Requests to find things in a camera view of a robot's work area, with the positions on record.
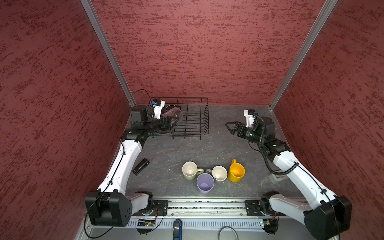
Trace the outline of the clear plastic cup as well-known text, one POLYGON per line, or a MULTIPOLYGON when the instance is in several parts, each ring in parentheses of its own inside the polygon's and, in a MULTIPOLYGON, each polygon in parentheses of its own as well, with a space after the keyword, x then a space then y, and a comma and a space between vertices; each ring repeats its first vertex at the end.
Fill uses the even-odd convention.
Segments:
POLYGON ((163 113, 162 117, 165 119, 171 119, 171 120, 182 120, 183 113, 179 108, 172 108, 169 111, 163 113))

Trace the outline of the light green mug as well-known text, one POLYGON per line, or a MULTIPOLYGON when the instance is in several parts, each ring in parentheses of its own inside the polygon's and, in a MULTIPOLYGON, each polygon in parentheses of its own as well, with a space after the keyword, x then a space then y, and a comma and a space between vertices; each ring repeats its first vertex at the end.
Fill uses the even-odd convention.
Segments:
POLYGON ((204 172, 204 169, 198 168, 197 164, 189 161, 183 164, 182 172, 184 177, 191 181, 195 179, 198 175, 204 172))

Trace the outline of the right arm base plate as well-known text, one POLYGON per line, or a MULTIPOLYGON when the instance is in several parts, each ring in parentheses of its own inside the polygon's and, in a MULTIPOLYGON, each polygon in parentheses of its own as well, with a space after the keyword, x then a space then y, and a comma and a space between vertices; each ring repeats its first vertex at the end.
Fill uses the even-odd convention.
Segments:
POLYGON ((264 210, 260 200, 245 200, 245 210, 248 217, 285 217, 285 214, 272 210, 264 210))

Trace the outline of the black mug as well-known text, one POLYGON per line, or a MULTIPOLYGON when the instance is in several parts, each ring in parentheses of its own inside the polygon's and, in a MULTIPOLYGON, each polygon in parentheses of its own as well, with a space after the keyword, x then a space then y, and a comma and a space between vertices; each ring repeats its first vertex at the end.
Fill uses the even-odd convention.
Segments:
POLYGON ((177 109, 179 109, 179 110, 182 109, 181 106, 177 106, 177 105, 168 105, 168 106, 166 106, 165 111, 168 112, 168 111, 172 110, 173 108, 177 108, 177 109))

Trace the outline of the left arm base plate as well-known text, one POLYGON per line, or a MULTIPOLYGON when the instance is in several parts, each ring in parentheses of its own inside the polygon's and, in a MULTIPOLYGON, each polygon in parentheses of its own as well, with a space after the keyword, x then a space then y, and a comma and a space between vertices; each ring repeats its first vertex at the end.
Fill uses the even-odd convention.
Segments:
POLYGON ((168 212, 168 200, 154 200, 152 210, 141 210, 139 216, 166 216, 168 212))

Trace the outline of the yellow mug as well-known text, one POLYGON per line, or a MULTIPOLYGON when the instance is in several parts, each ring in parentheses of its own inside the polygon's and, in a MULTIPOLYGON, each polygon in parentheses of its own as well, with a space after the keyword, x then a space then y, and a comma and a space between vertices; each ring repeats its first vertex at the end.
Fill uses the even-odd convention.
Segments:
POLYGON ((245 168, 239 164, 236 159, 233 159, 228 171, 228 178, 233 183, 238 183, 245 175, 245 168))

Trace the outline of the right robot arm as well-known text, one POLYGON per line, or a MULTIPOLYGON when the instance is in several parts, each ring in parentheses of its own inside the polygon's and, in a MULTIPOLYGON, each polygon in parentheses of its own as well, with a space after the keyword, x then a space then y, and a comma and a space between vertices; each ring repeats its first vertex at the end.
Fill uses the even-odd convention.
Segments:
POLYGON ((317 240, 339 240, 350 228, 351 201, 337 196, 300 163, 287 143, 276 138, 271 118, 250 113, 246 124, 227 122, 225 126, 232 135, 256 143, 270 173, 290 179, 307 201, 303 204, 270 191, 259 201, 263 215, 284 214, 303 224, 317 240))

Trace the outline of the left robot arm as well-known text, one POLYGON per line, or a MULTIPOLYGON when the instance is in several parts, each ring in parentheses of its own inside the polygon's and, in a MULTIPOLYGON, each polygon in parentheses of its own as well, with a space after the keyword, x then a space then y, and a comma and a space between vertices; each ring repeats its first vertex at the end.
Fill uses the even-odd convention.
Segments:
POLYGON ((134 163, 148 137, 158 132, 171 132, 183 118, 179 107, 165 110, 162 105, 137 105, 131 109, 131 125, 120 140, 116 156, 106 178, 95 192, 86 195, 87 216, 94 226, 125 227, 133 214, 151 213, 151 192, 137 192, 126 197, 126 188, 134 163))

